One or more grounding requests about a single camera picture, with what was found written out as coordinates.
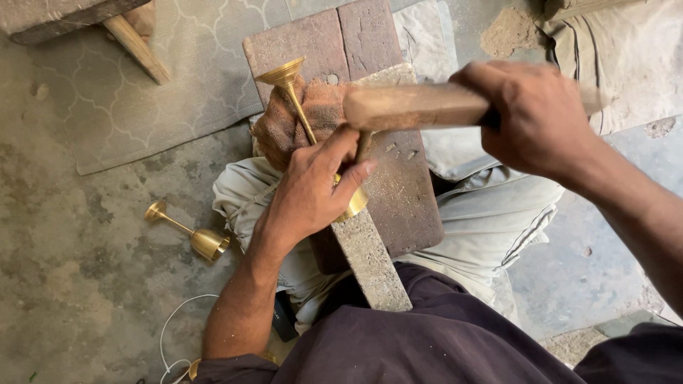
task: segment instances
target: white wire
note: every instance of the white wire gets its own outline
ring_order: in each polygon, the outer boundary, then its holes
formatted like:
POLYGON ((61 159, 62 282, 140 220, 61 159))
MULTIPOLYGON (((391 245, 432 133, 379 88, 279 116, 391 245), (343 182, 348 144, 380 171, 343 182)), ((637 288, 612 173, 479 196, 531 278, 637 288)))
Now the white wire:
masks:
MULTIPOLYGON (((176 314, 176 312, 180 309, 180 307, 182 307, 183 305, 185 305, 185 303, 188 303, 189 301, 192 301, 192 300, 194 300, 194 299, 198 299, 198 298, 200 298, 200 297, 209 297, 209 296, 211 296, 211 297, 218 297, 217 294, 208 293, 208 294, 201 294, 201 295, 199 295, 199 296, 193 297, 192 299, 187 299, 187 300, 183 301, 182 304, 180 304, 180 305, 176 308, 176 310, 173 311, 173 313, 171 314, 171 316, 169 316, 169 318, 166 320, 166 323, 164 323, 164 327, 161 329, 161 337, 159 337, 159 352, 161 353, 161 361, 164 362, 164 367, 166 367, 166 372, 164 372, 164 375, 161 377, 161 380, 159 381, 159 384, 163 384, 163 383, 164 383, 164 378, 166 377, 167 374, 171 373, 171 368, 173 368, 174 365, 176 365, 176 364, 178 364, 178 363, 180 363, 180 362, 183 362, 183 361, 186 361, 187 364, 192 364, 192 362, 189 361, 189 360, 187 360, 187 359, 180 359, 180 360, 176 361, 175 363, 171 364, 170 366, 169 366, 168 364, 166 364, 166 359, 164 358, 164 350, 163 350, 163 347, 162 347, 162 342, 163 342, 163 340, 164 340, 164 330, 166 330, 166 326, 168 325, 169 321, 171 321, 171 318, 173 317, 173 315, 176 314)), ((178 377, 178 380, 174 381, 174 382, 171 383, 171 384, 178 384, 178 383, 182 380, 182 378, 185 377, 186 374, 188 374, 188 372, 190 372, 190 368, 189 368, 189 367, 187 368, 187 371, 185 371, 184 374, 182 374, 180 377, 178 377)))

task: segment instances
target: left hand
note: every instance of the left hand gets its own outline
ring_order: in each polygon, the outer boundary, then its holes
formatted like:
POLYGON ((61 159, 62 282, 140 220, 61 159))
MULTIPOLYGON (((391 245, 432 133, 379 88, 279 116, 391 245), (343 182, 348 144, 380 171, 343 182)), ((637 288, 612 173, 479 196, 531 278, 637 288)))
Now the left hand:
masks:
POLYGON ((342 162, 353 160, 358 137, 358 131, 342 126, 327 140, 294 151, 273 200, 256 223, 255 235, 289 251, 344 212, 353 193, 377 167, 375 159, 353 165, 334 186, 342 162))

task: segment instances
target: forearm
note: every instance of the forearm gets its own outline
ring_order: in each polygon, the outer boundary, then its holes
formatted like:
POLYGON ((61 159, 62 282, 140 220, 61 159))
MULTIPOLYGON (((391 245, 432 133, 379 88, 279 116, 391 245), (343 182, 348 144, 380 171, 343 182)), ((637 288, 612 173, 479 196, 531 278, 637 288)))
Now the forearm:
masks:
POLYGON ((683 314, 683 200, 606 144, 559 181, 600 209, 659 293, 683 314))
POLYGON ((211 310, 202 359, 260 355, 265 351, 278 271, 287 252, 255 231, 247 253, 211 310))

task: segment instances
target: cloth rag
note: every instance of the cloth rag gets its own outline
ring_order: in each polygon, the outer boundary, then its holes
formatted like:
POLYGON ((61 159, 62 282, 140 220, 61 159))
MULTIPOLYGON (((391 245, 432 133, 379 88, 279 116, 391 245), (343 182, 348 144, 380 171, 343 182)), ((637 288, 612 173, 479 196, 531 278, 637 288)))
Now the cloth rag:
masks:
MULTIPOLYGON (((301 103, 316 140, 327 139, 344 122, 342 101, 347 83, 330 84, 319 79, 308 83, 298 75, 294 81, 294 93, 301 103)), ((273 88, 270 101, 263 116, 250 128, 252 136, 270 165, 284 172, 292 153, 310 146, 306 132, 298 119, 294 103, 287 93, 273 88)))

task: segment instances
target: dirt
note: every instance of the dirt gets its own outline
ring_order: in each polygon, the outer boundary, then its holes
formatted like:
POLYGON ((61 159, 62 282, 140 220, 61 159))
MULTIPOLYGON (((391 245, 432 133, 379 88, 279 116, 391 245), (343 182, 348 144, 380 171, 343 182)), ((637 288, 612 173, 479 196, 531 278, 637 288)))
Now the dirt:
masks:
POLYGON ((655 122, 649 123, 645 127, 645 132, 647 133, 647 136, 650 136, 652 139, 661 139, 671 132, 671 129, 675 123, 675 116, 672 118, 657 120, 655 122))
POLYGON ((482 33, 481 46, 490 56, 505 59, 517 48, 540 48, 541 38, 528 13, 515 8, 503 8, 491 26, 482 33))

